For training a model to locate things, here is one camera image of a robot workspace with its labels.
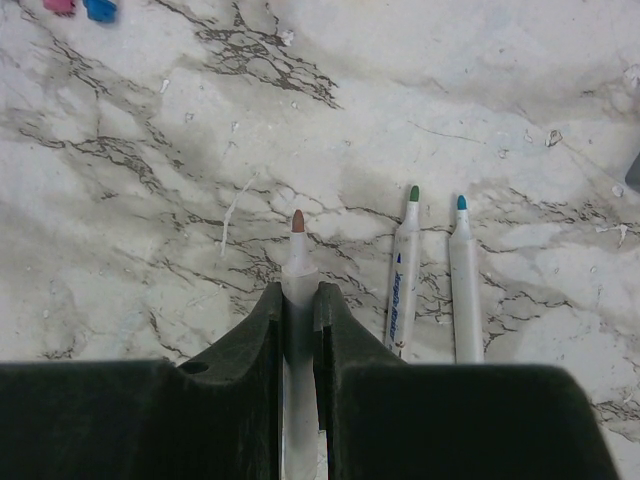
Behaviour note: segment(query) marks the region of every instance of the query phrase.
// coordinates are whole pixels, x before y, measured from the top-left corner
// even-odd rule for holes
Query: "blue object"
[[[464,198],[464,195],[460,195],[458,197],[458,210],[466,210],[467,209],[467,199]]]
[[[116,21],[118,6],[109,0],[82,0],[87,8],[87,16],[90,20],[100,23],[113,23]]]

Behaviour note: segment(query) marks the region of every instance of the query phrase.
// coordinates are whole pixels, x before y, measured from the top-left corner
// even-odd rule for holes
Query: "blue marker tip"
[[[458,197],[458,210],[466,210],[467,209],[467,199],[464,198],[464,195],[460,195]]]

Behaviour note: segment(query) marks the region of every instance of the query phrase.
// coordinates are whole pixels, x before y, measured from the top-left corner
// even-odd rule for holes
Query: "pink marker cap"
[[[73,0],[42,0],[44,8],[56,13],[72,13],[75,5]]]

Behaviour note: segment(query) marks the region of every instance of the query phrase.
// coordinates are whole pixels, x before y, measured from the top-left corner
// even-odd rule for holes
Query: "marker barrel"
[[[404,227],[403,224],[398,228],[393,248],[385,345],[398,357],[406,360],[411,354],[416,316],[420,231]]]
[[[466,236],[456,238],[454,233],[449,240],[456,363],[481,363],[484,347],[476,242]]]
[[[282,268],[282,293],[285,297],[286,480],[313,480],[318,465],[318,409],[313,377],[313,297],[318,290],[319,274],[317,268],[302,263],[306,264],[303,270],[292,270],[288,265]]]

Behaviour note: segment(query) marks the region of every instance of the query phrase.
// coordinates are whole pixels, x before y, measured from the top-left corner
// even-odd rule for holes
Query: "white marker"
[[[313,377],[313,297],[318,283],[318,268],[309,258],[304,218],[296,210],[289,260],[282,267],[286,480],[314,480],[318,469],[318,407]]]
[[[456,229],[449,239],[451,290],[453,294],[453,330],[456,363],[482,363],[482,311],[478,283],[476,242],[471,235],[467,200],[458,197]]]
[[[418,271],[420,270],[420,189],[411,188],[404,222],[396,231],[391,269],[391,291],[385,345],[400,358],[411,353],[411,336],[416,317]]]

